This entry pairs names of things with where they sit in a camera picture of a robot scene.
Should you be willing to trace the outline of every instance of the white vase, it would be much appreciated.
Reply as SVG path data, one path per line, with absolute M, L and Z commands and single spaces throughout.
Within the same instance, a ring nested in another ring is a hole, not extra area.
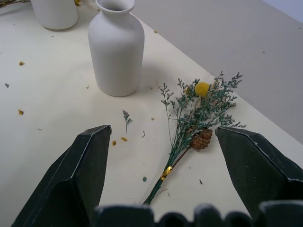
M 36 20 L 49 29 L 66 29 L 78 21 L 74 0 L 31 0 Z
M 139 86 L 144 30 L 130 14 L 134 0 L 96 0 L 102 13 L 89 25 L 89 47 L 97 85 L 110 96 L 127 96 Z

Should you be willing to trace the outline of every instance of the white table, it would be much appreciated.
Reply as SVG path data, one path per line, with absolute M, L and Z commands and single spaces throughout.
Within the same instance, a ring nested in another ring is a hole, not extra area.
M 140 89 L 123 98 L 103 94 L 95 82 L 87 38 L 97 7 L 86 2 L 78 10 L 79 22 L 64 31 L 41 27 L 30 4 L 0 10 L 1 226 L 12 224 L 48 167 L 79 133 L 104 124 L 112 126 L 111 140 L 117 140 L 117 145 L 109 147 L 100 204 L 142 203 L 161 175 L 170 151 L 158 86 L 166 82 L 177 89 L 177 78 L 213 81 L 212 75 L 142 23 L 146 39 Z M 241 98 L 237 102 L 231 111 L 236 120 L 264 135 L 303 167 L 303 145 Z M 134 120 L 127 134 L 122 109 Z M 128 142 L 121 141 L 122 136 Z M 174 210 L 192 220 L 194 207 L 200 203 L 215 205 L 222 215 L 230 210 L 247 212 L 215 136 L 203 152 L 188 152 L 162 189 L 168 190 L 151 205 L 155 219 Z

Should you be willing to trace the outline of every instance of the yellow billy button flower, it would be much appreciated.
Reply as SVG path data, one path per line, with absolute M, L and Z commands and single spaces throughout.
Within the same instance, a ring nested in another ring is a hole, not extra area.
M 197 96 L 206 97 L 209 89 L 209 84 L 200 82 L 195 86 L 195 93 Z

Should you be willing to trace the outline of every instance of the dried limonene sprig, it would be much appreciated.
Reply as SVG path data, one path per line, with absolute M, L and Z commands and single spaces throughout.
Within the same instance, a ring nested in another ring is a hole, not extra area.
M 133 122 L 133 120 L 129 118 L 128 112 L 126 112 L 125 110 L 123 110 L 122 112 L 123 112 L 123 115 L 124 115 L 124 118 L 125 118 L 126 133 L 127 133 L 127 126 L 128 126 L 131 122 Z
M 233 89 L 241 82 L 242 75 L 239 73 L 231 81 L 225 82 L 223 73 L 214 79 L 214 83 L 209 85 L 195 79 L 191 84 L 185 84 L 178 79 L 180 96 L 171 99 L 173 92 L 169 92 L 168 86 L 164 83 L 160 89 L 165 105 L 171 151 L 168 162 L 163 170 L 162 176 L 157 181 L 152 192 L 144 201 L 150 204 L 157 195 L 165 177 L 172 171 L 178 161 L 190 149 L 205 149 L 208 147 L 212 137 L 212 130 L 218 126 L 246 127 L 240 122 L 235 123 L 231 114 L 226 111 L 236 106 L 233 102 L 236 96 L 232 96 Z M 168 108 L 172 108 L 175 117 L 171 117 Z M 176 131 L 170 131 L 170 121 L 177 121 Z

